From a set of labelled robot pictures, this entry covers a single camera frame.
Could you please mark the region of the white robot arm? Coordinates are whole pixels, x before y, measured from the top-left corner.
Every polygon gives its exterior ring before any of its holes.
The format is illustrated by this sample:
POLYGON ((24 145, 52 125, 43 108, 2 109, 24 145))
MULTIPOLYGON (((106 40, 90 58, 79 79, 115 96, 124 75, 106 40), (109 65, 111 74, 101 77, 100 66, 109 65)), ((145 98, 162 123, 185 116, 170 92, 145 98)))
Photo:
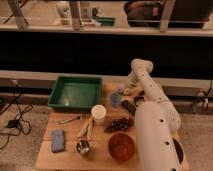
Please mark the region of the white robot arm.
POLYGON ((150 73, 153 63, 133 59, 123 89, 129 94, 140 83, 146 100, 135 112, 136 145, 141 171, 182 171, 172 134, 181 125, 180 115, 150 73))

